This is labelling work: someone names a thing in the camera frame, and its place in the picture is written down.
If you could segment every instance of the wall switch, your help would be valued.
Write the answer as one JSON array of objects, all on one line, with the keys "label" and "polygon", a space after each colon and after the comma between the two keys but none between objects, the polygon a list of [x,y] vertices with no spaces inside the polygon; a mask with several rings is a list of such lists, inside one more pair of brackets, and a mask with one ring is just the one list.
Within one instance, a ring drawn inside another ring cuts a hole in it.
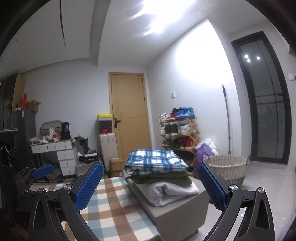
[{"label": "wall switch", "polygon": [[289,80],[296,80],[296,73],[289,73]]}]

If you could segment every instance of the folded blanket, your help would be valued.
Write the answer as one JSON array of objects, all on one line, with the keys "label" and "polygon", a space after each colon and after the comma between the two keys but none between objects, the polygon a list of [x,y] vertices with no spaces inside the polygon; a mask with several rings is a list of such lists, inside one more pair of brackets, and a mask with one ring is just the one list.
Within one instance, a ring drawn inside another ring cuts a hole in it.
[{"label": "folded blanket", "polygon": [[156,207],[162,207],[187,195],[199,193],[194,183],[185,188],[168,182],[136,185],[148,201]]},{"label": "folded blanket", "polygon": [[184,172],[187,164],[172,150],[137,149],[131,152],[124,170],[129,175]]},{"label": "folded blanket", "polygon": [[181,187],[187,187],[192,183],[189,177],[191,173],[189,172],[167,172],[167,173],[155,173],[148,175],[137,175],[131,176],[131,179],[136,184],[151,184],[156,182],[169,182],[176,184]]}]

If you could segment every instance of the wooden door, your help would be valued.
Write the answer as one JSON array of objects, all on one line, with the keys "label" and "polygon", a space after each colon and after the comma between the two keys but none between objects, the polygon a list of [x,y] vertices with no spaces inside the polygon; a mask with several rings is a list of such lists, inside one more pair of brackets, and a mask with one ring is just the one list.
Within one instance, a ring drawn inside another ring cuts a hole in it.
[{"label": "wooden door", "polygon": [[150,148],[142,74],[111,74],[111,97],[118,154],[127,161],[131,151]]}]

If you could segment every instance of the wooden shoe rack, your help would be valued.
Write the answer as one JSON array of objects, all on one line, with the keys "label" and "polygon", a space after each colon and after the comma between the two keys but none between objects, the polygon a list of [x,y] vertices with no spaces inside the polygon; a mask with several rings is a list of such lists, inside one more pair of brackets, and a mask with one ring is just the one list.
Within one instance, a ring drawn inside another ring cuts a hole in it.
[{"label": "wooden shoe rack", "polygon": [[184,118],[184,119],[177,119],[177,120],[166,120],[166,122],[163,122],[163,123],[160,123],[160,124],[166,124],[166,123],[170,123],[170,122],[175,122],[175,123],[178,123],[178,122],[182,122],[184,123],[184,121],[187,121],[191,128],[190,128],[190,131],[188,133],[188,135],[175,135],[175,136],[165,136],[165,135],[162,135],[165,139],[168,139],[168,138],[173,138],[173,137],[189,137],[193,140],[194,144],[193,146],[191,147],[190,150],[186,150],[186,149],[178,149],[178,148],[171,148],[171,147],[167,147],[167,146],[164,146],[165,149],[167,150],[177,150],[177,151],[187,151],[187,152],[191,152],[193,155],[194,155],[194,159],[193,159],[193,162],[190,166],[193,166],[195,165],[195,160],[196,160],[196,157],[195,157],[195,152],[193,151],[194,148],[198,145],[198,142],[197,142],[197,139],[198,139],[198,135],[199,135],[199,130],[195,127],[195,124],[196,124],[196,120],[197,118],[194,117],[194,118]]}]

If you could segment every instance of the metal bolt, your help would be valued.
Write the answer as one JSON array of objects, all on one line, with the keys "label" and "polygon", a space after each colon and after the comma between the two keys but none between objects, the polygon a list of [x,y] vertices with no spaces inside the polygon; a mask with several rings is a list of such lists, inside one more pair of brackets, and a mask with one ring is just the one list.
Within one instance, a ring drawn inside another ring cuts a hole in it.
[{"label": "metal bolt", "polygon": [[38,190],[37,190],[37,193],[43,193],[44,192],[44,188],[39,188]]},{"label": "metal bolt", "polygon": [[237,185],[231,184],[230,189],[233,190],[233,191],[236,191],[237,190]]},{"label": "metal bolt", "polygon": [[67,185],[64,186],[65,190],[70,190],[71,188],[72,188],[72,186],[70,184],[67,184]]},{"label": "metal bolt", "polygon": [[263,194],[263,193],[265,193],[265,190],[263,188],[258,188],[258,192]]}]

